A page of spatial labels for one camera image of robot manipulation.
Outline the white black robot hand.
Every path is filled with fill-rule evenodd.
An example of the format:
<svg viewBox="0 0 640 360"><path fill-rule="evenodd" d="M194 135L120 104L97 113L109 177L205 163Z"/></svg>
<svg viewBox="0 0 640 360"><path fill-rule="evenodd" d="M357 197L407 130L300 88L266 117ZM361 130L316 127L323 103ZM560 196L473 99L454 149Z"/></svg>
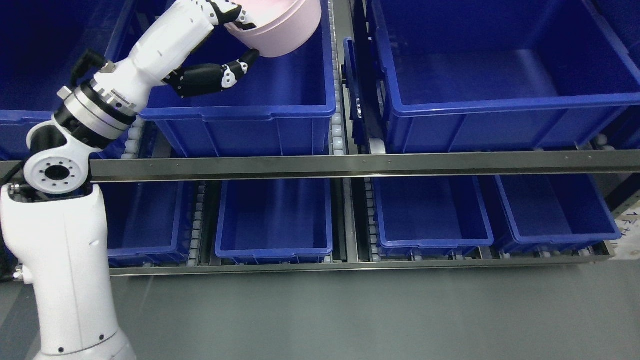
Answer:
<svg viewBox="0 0 640 360"><path fill-rule="evenodd" d="M98 72L91 86L117 110L139 114L153 88L169 85L181 98L226 91L243 79L260 52L255 48L227 64L185 66L186 59L216 27L256 25L242 5L228 0L176 0L110 72Z"/></svg>

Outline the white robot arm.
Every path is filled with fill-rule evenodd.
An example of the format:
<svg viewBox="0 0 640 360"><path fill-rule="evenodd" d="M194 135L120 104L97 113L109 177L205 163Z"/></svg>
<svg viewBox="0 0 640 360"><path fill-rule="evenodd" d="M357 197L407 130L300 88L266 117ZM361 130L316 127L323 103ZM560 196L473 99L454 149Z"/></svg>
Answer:
<svg viewBox="0 0 640 360"><path fill-rule="evenodd" d="M26 137L25 182L1 188L1 230L34 289L37 360L135 360L118 323L108 263L108 224L100 187L90 182L90 155L137 120L151 90L190 54L142 50L82 84L58 91L60 108Z"/></svg>

